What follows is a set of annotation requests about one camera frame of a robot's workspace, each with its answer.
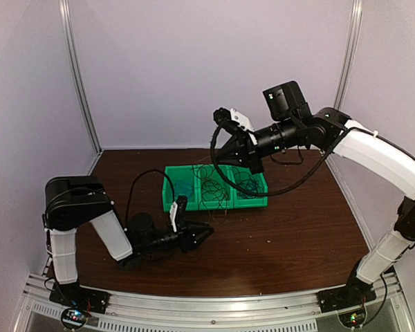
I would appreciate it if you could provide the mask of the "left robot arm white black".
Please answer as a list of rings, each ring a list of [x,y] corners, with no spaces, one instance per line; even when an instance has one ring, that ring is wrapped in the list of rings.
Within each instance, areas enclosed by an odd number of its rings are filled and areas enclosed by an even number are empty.
[[[47,251],[53,260],[59,296],[71,307],[81,306],[86,293],[79,287],[76,266],[77,229],[91,224],[110,256],[130,270],[145,256],[179,248],[196,250],[214,234],[208,223],[185,218],[188,199],[175,196],[169,211],[170,226],[156,228],[150,214],[140,212],[121,222],[115,203],[94,176],[63,176],[45,186],[46,209],[42,215],[48,236]]]

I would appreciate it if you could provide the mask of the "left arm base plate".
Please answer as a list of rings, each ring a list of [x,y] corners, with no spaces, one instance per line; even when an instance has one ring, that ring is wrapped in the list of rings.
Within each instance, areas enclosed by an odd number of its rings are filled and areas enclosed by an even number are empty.
[[[81,287],[78,283],[55,283],[50,292],[49,300],[90,313],[104,314],[109,302],[108,292]]]

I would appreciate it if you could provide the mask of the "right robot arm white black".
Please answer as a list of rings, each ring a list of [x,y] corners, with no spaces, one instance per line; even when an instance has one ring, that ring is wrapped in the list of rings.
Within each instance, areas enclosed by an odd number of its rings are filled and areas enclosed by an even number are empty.
[[[312,114],[295,81],[267,89],[263,95],[274,121],[269,127],[254,129],[249,118],[236,109],[214,112],[217,127],[210,155],[216,169],[234,165],[258,174],[264,170],[263,158],[290,147],[314,146],[324,153],[314,167],[296,183],[270,192],[270,196],[302,185],[331,154],[363,166],[404,194],[393,228],[360,260],[341,290],[341,300],[353,306],[406,250],[415,246],[415,156],[337,109],[326,107]]]

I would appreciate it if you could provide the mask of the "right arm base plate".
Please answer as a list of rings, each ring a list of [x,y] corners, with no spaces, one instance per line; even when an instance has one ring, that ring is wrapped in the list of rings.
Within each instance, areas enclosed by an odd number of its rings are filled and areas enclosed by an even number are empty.
[[[361,306],[376,299],[375,291],[358,286],[342,286],[338,288],[321,290],[317,294],[322,313],[341,311],[354,306]]]

